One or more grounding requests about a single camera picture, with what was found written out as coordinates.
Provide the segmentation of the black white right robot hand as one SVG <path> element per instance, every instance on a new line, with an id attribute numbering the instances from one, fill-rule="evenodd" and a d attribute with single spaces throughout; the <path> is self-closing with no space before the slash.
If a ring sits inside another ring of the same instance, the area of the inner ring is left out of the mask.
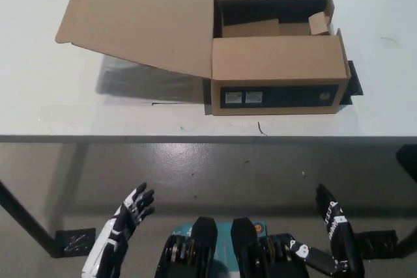
<path id="1" fill-rule="evenodd" d="M 364 277 L 362 257 L 341 205 L 323 184 L 316 188 L 315 200 L 326 226 L 331 253 L 292 239 L 286 243 L 291 256 L 329 277 Z"/>

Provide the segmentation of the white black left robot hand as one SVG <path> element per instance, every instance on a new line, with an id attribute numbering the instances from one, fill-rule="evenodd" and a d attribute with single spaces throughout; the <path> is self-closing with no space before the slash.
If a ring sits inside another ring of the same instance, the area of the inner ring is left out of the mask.
<path id="1" fill-rule="evenodd" d="M 115 212 L 109 239 L 119 242 L 124 238 L 128 241 L 139 224 L 154 213 L 153 202 L 154 190 L 147 189 L 146 182 L 135 188 Z"/>

